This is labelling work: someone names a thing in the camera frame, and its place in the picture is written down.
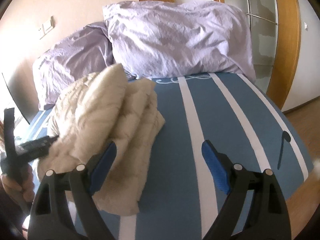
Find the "person's left hand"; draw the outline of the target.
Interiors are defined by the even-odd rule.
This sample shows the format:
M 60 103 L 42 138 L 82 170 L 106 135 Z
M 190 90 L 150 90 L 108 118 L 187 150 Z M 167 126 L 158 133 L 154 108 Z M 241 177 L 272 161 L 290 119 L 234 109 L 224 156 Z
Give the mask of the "person's left hand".
M 14 192 L 18 192 L 21 194 L 23 199 L 30 203 L 33 201 L 35 197 L 34 188 L 35 185 L 33 183 L 33 169 L 28 164 L 26 166 L 26 174 L 23 179 L 23 183 L 20 185 L 12 178 L 8 177 L 6 174 L 1 175 L 1 182 L 5 192 L 15 201 L 18 202 L 17 198 L 13 195 Z

